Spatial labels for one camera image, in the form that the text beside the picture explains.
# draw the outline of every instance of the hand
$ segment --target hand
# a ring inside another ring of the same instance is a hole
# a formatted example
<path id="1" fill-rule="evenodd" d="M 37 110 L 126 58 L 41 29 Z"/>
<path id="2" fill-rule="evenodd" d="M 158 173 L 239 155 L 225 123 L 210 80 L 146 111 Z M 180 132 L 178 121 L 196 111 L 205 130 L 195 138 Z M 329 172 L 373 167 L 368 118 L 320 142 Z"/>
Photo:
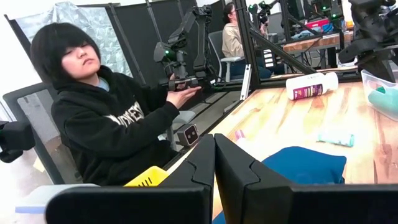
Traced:
<path id="1" fill-rule="evenodd" d="M 174 75 L 174 73 L 173 73 L 173 75 L 170 77 L 170 80 L 174 80 L 174 79 L 175 79 L 175 75 Z M 176 87 L 176 89 L 178 89 L 178 90 L 184 89 L 184 88 L 185 88 L 185 84 L 186 84 L 186 83 L 178 84 L 177 87 Z"/>
<path id="2" fill-rule="evenodd" d="M 195 87 L 195 88 L 187 88 L 186 90 L 183 91 L 169 91 L 167 93 L 167 98 L 166 101 L 169 101 L 172 103 L 177 109 L 180 109 L 184 103 L 186 103 L 191 97 L 195 96 L 195 93 L 200 90 L 201 87 Z"/>
<path id="3" fill-rule="evenodd" d="M 266 34 L 266 25 L 265 24 L 261 24 L 260 31 L 261 31 L 262 35 Z"/>

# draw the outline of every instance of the table surface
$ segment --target table surface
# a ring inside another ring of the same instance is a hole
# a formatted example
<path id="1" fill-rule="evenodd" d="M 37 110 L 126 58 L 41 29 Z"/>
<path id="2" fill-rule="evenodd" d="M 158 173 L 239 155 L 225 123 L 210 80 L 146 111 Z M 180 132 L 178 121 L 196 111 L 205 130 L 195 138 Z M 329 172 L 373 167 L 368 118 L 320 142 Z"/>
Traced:
<path id="1" fill-rule="evenodd" d="M 259 161 L 289 146 L 346 156 L 346 184 L 398 183 L 398 123 L 366 104 L 363 84 L 341 83 L 323 96 L 290 101 L 285 88 L 256 90 L 210 134 L 221 133 L 236 142 L 241 129 Z M 354 147 L 316 142 L 322 129 L 345 130 L 355 135 Z M 173 172 L 184 155 L 168 172 Z M 222 211 L 217 184 L 213 218 Z"/>
<path id="2" fill-rule="evenodd" d="M 354 33 L 352 31 L 345 33 L 344 34 L 345 42 L 350 42 L 354 36 L 353 34 Z M 286 44 L 284 45 L 284 51 L 290 52 L 294 50 L 307 49 L 309 47 L 319 47 L 319 46 L 326 46 L 326 45 L 339 44 L 339 43 L 340 43 L 339 35 L 332 34 L 332 35 L 326 35 L 324 37 L 314 38 L 311 40 L 303 40 L 291 44 Z"/>

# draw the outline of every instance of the bottle label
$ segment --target bottle label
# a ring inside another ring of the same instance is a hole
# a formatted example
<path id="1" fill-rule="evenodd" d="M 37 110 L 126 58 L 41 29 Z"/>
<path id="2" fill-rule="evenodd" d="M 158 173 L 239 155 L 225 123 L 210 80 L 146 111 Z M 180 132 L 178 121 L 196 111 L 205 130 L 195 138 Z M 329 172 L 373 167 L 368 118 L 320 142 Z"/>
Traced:
<path id="1" fill-rule="evenodd" d="M 293 99 L 299 100 L 311 96 L 318 96 L 322 94 L 322 84 L 297 88 L 293 90 Z"/>

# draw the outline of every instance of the white bottle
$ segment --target white bottle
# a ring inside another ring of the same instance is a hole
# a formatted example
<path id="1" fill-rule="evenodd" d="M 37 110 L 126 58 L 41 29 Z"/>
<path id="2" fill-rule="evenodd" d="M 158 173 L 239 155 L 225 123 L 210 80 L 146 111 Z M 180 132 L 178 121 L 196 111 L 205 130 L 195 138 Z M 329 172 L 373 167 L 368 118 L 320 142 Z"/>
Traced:
<path id="1" fill-rule="evenodd" d="M 338 78 L 335 72 L 326 75 L 317 72 L 286 80 L 287 97 L 291 100 L 319 96 L 329 90 L 337 90 L 337 88 Z"/>

